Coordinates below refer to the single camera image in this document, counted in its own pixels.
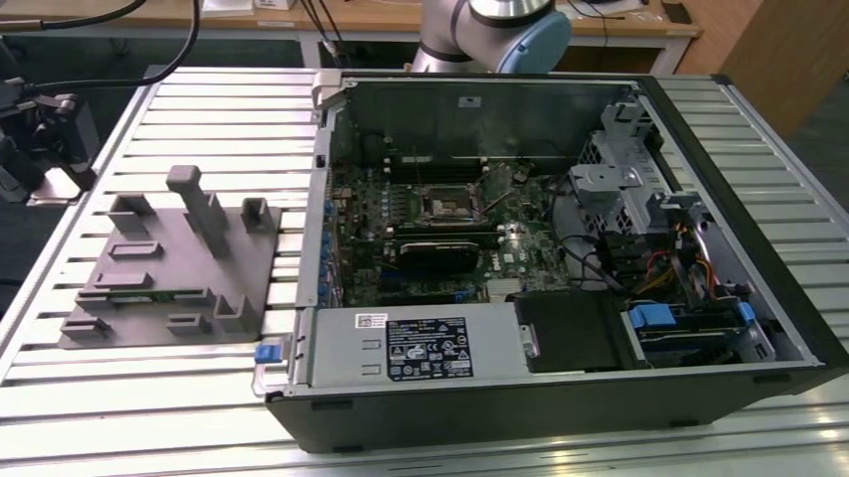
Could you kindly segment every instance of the red cable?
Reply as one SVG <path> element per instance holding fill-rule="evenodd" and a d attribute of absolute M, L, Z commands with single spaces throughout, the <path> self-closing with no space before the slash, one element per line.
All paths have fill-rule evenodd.
<path fill-rule="evenodd" d="M 668 254 L 667 250 L 660 250 L 651 253 L 651 256 L 648 257 L 648 261 L 646 262 L 646 278 L 651 276 L 651 265 L 654 264 L 654 260 L 656 259 L 658 256 L 667 255 L 667 254 Z"/>

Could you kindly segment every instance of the white label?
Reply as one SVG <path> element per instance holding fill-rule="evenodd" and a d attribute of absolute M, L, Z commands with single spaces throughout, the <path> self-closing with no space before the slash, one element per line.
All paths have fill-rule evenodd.
<path fill-rule="evenodd" d="M 257 27 L 281 27 L 281 28 L 292 28 L 295 27 L 295 22 L 256 22 Z"/>
<path fill-rule="evenodd" d="M 479 96 L 460 96 L 460 100 L 457 102 L 459 107 L 480 107 L 480 102 L 483 100 Z"/>
<path fill-rule="evenodd" d="M 353 315 L 353 328 L 385 328 L 385 313 L 356 313 Z"/>

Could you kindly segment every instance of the black cable on table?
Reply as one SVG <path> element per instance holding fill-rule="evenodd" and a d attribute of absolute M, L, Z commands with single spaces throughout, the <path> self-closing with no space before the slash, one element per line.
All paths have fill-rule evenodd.
<path fill-rule="evenodd" d="M 201 0 L 192 0 L 190 29 L 188 31 L 188 38 L 182 44 L 182 49 L 170 64 L 156 75 L 141 79 L 82 79 L 78 81 L 45 82 L 42 84 L 28 85 L 28 92 L 46 94 L 74 92 L 80 89 L 96 89 L 104 87 L 140 87 L 162 81 L 182 64 L 182 61 L 185 60 L 185 57 L 188 57 L 190 49 L 194 46 L 194 42 L 197 41 L 197 32 L 200 31 L 200 1 Z"/>
<path fill-rule="evenodd" d="M 304 5 L 304 11 L 307 12 L 307 16 L 309 16 L 309 20 L 313 22 L 313 25 L 316 27 L 317 34 L 320 35 L 321 42 L 324 43 L 324 47 L 328 49 L 329 48 L 335 49 L 335 44 L 332 43 L 332 40 L 327 36 L 327 32 L 323 28 L 323 25 L 320 24 L 319 10 L 316 9 L 316 5 L 313 4 L 312 0 L 304 0 L 303 5 Z M 332 63 L 335 64 L 335 67 L 341 69 L 343 66 L 341 66 L 341 61 L 337 58 L 337 52 L 335 51 L 327 51 L 327 52 L 329 53 L 329 56 L 332 57 Z"/>
<path fill-rule="evenodd" d="M 568 6 L 571 7 L 571 9 L 578 13 L 578 15 L 586 17 L 586 18 L 600 18 L 600 28 L 604 32 L 604 43 L 600 47 L 600 55 L 598 55 L 598 70 L 603 71 L 603 67 L 604 67 L 604 53 L 607 52 L 607 45 L 610 43 L 610 35 L 607 33 L 607 20 L 624 20 L 624 17 L 608 17 L 606 16 L 603 13 L 600 13 L 600 11 L 598 10 L 598 8 L 595 8 L 595 5 L 592 5 L 591 3 L 587 3 L 586 5 L 588 5 L 588 8 L 591 8 L 595 13 L 598 15 L 587 15 L 586 13 L 583 13 L 580 10 L 578 10 L 578 7 L 574 5 L 574 3 L 571 3 L 571 0 L 566 0 L 568 2 Z"/>
<path fill-rule="evenodd" d="M 74 20 L 60 20 L 45 22 L 42 20 L 8 20 L 0 22 L 0 33 L 40 32 L 48 30 L 68 30 L 69 28 L 86 27 L 105 23 L 116 18 L 132 13 L 146 3 L 146 0 L 132 0 L 126 5 L 101 15 L 77 18 Z"/>

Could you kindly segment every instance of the table leg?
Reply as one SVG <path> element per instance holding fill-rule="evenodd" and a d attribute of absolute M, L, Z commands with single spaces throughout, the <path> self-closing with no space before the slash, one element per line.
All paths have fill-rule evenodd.
<path fill-rule="evenodd" d="M 651 75 L 671 75 L 678 68 L 680 58 L 687 52 L 690 38 L 670 38 L 651 66 Z"/>
<path fill-rule="evenodd" d="M 297 43 L 301 45 L 304 68 L 320 68 L 319 39 L 313 35 L 299 35 Z"/>

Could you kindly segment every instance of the gray plastic block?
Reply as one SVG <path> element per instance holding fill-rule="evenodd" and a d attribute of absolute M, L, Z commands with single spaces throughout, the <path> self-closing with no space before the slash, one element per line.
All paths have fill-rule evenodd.
<path fill-rule="evenodd" d="M 105 213 L 122 234 L 146 234 L 141 217 L 154 214 L 146 199 L 137 194 L 117 196 Z"/>
<path fill-rule="evenodd" d="M 200 169 L 197 166 L 173 166 L 164 182 L 168 190 L 182 198 L 186 220 L 190 221 L 192 230 L 200 233 L 212 256 L 226 256 L 229 246 L 224 239 L 224 230 L 228 223 L 217 198 L 214 195 L 204 195 L 200 189 Z"/>
<path fill-rule="evenodd" d="M 212 331 L 209 322 L 200 313 L 180 313 L 169 315 L 165 327 L 176 336 L 204 335 Z"/>
<path fill-rule="evenodd" d="M 150 209 L 140 196 L 114 199 L 114 230 L 62 325 L 61 348 L 258 338 L 281 211 L 263 199 L 221 209 L 200 191 L 194 169 L 174 167 L 168 175 L 188 212 Z M 226 252 L 212 253 L 210 242 Z"/>

